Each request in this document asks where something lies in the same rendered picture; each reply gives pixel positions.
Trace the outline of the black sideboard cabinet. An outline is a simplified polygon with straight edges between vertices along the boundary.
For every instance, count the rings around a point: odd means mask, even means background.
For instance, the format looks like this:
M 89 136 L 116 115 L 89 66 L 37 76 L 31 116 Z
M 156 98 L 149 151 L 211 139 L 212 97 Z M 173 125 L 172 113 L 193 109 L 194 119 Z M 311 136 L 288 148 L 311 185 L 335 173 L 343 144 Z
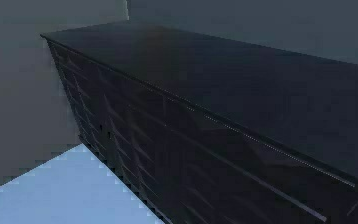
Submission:
M 358 224 L 358 64 L 135 21 L 45 41 L 80 140 L 163 224 Z

